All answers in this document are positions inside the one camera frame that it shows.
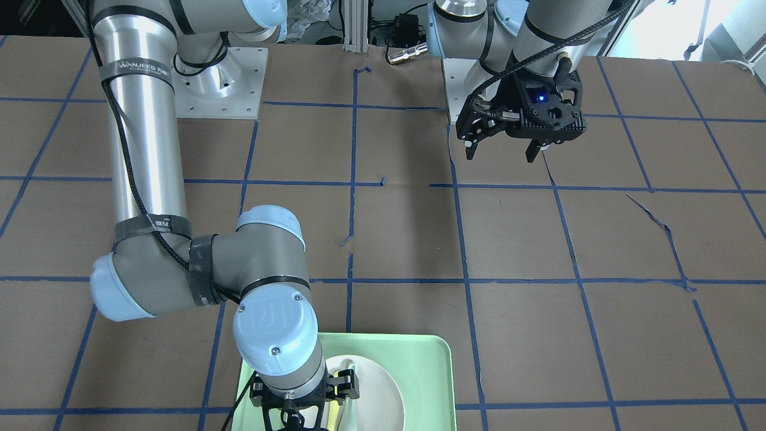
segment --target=light green plastic tray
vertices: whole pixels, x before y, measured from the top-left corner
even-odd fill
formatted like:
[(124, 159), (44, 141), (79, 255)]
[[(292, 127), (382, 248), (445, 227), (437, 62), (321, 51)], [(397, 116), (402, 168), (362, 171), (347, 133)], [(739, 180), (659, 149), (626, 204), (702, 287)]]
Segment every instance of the light green plastic tray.
[[(456, 431), (452, 356), (447, 342), (435, 335), (330, 334), (321, 333), (325, 357), (355, 354), (381, 364), (396, 380), (404, 398), (405, 431)], [(242, 362), (239, 389), (253, 369)], [(260, 407), (248, 398), (234, 414), (233, 431), (261, 431)], [(281, 426), (278, 416), (274, 426)]]

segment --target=green tray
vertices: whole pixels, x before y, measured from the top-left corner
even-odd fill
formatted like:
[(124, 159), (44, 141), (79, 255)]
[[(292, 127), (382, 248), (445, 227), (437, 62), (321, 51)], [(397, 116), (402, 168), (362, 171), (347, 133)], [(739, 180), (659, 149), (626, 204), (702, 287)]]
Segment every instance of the green tray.
[[(355, 354), (377, 362), (388, 371), (404, 398), (405, 431), (457, 430), (452, 357), (446, 341), (435, 335), (330, 333), (320, 333), (319, 339), (325, 357)], [(243, 361), (237, 393), (252, 373), (253, 369)], [(278, 416), (272, 423), (280, 424)], [(263, 430), (260, 407), (253, 407), (247, 398), (243, 400), (234, 414), (231, 429)]]

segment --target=plastic bag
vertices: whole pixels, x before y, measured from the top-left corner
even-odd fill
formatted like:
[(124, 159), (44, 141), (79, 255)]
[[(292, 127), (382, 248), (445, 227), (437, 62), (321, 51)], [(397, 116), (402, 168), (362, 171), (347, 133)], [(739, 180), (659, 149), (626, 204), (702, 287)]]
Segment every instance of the plastic bag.
[(298, 40), (313, 23), (330, 18), (332, 0), (287, 0), (287, 39)]

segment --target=metal base plate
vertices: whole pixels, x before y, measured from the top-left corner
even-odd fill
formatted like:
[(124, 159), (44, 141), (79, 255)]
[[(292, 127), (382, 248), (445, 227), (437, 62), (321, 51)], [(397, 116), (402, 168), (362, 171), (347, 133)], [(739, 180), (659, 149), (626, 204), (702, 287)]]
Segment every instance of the metal base plate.
[(466, 97), (471, 93), (465, 87), (466, 75), (476, 60), (445, 58), (443, 63), (444, 89), (447, 92), (447, 103), (450, 108), (450, 123), (455, 124), (463, 104), (466, 103)]
[(173, 73), (175, 113), (178, 118), (228, 118), (256, 120), (260, 95), (264, 89), (264, 76), (269, 50), (266, 48), (229, 48), (247, 72), (246, 91), (222, 99), (202, 99), (186, 90), (181, 77)]

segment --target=white mounting plate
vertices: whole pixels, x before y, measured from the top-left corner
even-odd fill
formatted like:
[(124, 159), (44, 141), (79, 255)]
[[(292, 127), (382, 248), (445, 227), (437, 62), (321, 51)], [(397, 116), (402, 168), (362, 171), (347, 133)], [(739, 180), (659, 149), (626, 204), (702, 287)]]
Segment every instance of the white mounting plate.
[(229, 48), (247, 73), (246, 91), (222, 99), (202, 99), (190, 94), (181, 80), (173, 73), (175, 88), (175, 115), (178, 118), (228, 118), (256, 120), (260, 107), (260, 95), (264, 89), (264, 76), (269, 50), (266, 48)]
[(468, 70), (476, 63), (476, 60), (462, 58), (445, 58), (442, 70), (444, 71), (444, 89), (447, 92), (447, 103), (450, 108), (450, 123), (457, 122), (457, 116), (463, 109), (466, 97), (471, 93), (466, 90), (465, 82)]

